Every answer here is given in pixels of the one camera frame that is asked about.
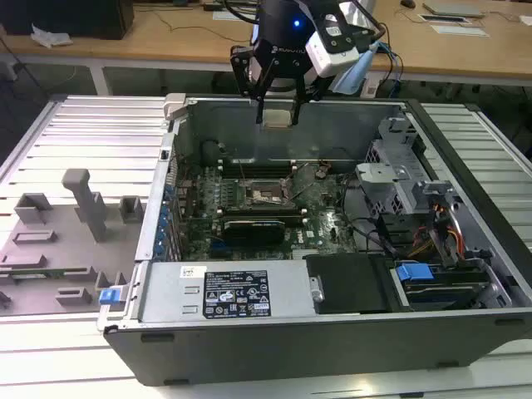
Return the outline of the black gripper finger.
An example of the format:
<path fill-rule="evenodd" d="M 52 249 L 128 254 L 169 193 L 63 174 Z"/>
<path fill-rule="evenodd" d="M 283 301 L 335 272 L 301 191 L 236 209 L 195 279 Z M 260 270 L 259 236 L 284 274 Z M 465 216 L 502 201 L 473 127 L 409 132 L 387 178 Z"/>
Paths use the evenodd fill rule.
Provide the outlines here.
<path fill-rule="evenodd" d="M 298 78 L 296 80 L 296 96 L 293 99 L 293 107 L 291 110 L 291 125 L 298 124 L 298 118 L 303 104 L 310 101 L 320 101 L 328 91 L 329 86 L 333 82 L 333 77 L 318 76 L 310 86 L 306 86 L 304 79 Z"/>
<path fill-rule="evenodd" d="M 263 61 L 259 79 L 252 83 L 249 78 L 251 61 L 255 57 L 252 47 L 233 46 L 230 50 L 230 64 L 239 88 L 240 95 L 257 101 L 256 123 L 263 123 L 264 98 L 271 87 L 276 75 L 278 59 L 271 56 L 260 56 L 258 62 Z"/>

